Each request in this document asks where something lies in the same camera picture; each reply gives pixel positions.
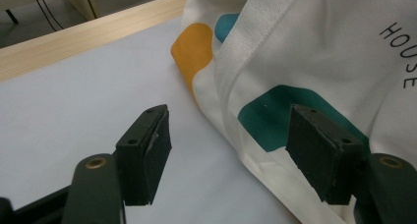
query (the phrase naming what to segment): cable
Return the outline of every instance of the cable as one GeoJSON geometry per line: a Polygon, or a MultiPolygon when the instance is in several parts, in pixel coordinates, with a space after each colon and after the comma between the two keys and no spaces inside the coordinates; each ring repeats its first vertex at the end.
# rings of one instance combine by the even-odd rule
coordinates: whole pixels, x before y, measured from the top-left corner
{"type": "Polygon", "coordinates": [[[52,25],[52,23],[49,21],[48,17],[46,16],[45,11],[43,11],[43,8],[42,8],[42,6],[40,5],[39,0],[36,0],[36,2],[37,2],[37,5],[39,6],[40,10],[41,10],[41,11],[42,11],[42,13],[43,13],[43,16],[44,16],[44,17],[46,18],[46,20],[49,22],[49,25],[52,27],[52,29],[53,29],[53,30],[55,30],[55,31],[56,31],[55,27],[52,25]]]}
{"type": "Polygon", "coordinates": [[[62,28],[62,26],[58,23],[58,21],[56,21],[56,19],[55,19],[55,17],[52,15],[52,12],[49,10],[49,7],[48,7],[48,5],[46,5],[46,2],[45,2],[45,0],[42,0],[43,1],[43,4],[45,5],[45,7],[46,7],[46,9],[48,10],[48,12],[49,12],[49,15],[51,15],[51,17],[52,17],[52,19],[55,21],[55,23],[61,28],[61,29],[63,29],[62,28]]]}

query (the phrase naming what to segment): fabric bag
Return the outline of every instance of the fabric bag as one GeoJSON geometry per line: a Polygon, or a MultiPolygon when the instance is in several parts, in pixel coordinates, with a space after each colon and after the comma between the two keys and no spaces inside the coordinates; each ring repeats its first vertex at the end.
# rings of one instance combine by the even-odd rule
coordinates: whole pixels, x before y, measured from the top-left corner
{"type": "Polygon", "coordinates": [[[290,105],[417,167],[416,0],[188,0],[171,53],[245,166],[303,223],[355,223],[285,150],[290,105]]]}

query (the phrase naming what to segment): teal shape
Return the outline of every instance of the teal shape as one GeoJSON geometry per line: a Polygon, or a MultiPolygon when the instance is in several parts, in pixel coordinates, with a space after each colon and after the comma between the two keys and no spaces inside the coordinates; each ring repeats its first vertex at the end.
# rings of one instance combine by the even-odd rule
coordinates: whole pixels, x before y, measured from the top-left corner
{"type": "Polygon", "coordinates": [[[271,152],[286,146],[292,104],[305,105],[325,113],[364,143],[367,147],[366,152],[370,153],[368,138],[310,89],[288,85],[276,86],[245,105],[239,112],[238,120],[266,152],[271,152]]]}
{"type": "Polygon", "coordinates": [[[239,18],[239,14],[223,15],[218,19],[214,28],[214,35],[221,43],[224,42],[227,35],[233,29],[237,18],[239,18]]]}

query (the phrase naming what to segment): white table surface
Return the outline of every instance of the white table surface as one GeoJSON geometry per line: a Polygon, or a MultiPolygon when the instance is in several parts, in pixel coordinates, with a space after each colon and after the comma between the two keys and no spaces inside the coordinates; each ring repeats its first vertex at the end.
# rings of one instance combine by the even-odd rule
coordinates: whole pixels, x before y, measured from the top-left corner
{"type": "Polygon", "coordinates": [[[299,223],[205,118],[170,56],[179,19],[0,83],[0,196],[22,207],[112,153],[138,116],[167,104],[172,150],[152,206],[127,223],[299,223]]]}

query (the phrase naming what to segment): tote bag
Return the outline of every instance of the tote bag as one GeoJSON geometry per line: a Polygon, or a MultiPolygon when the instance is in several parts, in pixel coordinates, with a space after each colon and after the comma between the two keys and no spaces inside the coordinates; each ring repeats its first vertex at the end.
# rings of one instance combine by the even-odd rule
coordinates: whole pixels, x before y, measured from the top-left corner
{"type": "Polygon", "coordinates": [[[172,56],[198,107],[303,223],[355,223],[285,150],[290,105],[417,166],[417,0],[188,0],[172,56]]]}

